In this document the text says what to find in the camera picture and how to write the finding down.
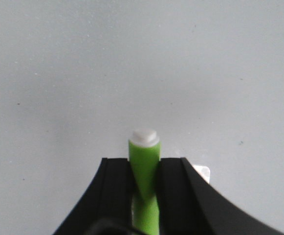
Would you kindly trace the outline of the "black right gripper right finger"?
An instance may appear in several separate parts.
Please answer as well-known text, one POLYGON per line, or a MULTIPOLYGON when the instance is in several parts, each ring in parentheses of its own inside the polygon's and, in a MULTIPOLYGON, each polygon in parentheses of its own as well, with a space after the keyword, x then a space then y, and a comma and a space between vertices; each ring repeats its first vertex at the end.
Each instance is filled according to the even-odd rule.
POLYGON ((280 235, 209 185, 186 158, 163 158, 156 195, 162 235, 280 235))

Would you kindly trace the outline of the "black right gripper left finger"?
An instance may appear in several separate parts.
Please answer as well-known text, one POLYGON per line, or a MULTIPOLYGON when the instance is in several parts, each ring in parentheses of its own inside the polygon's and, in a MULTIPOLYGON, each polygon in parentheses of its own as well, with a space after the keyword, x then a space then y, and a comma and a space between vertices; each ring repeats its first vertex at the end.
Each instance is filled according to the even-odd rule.
POLYGON ((56 235, 130 235, 134 178, 125 158, 103 158, 80 200, 56 235))

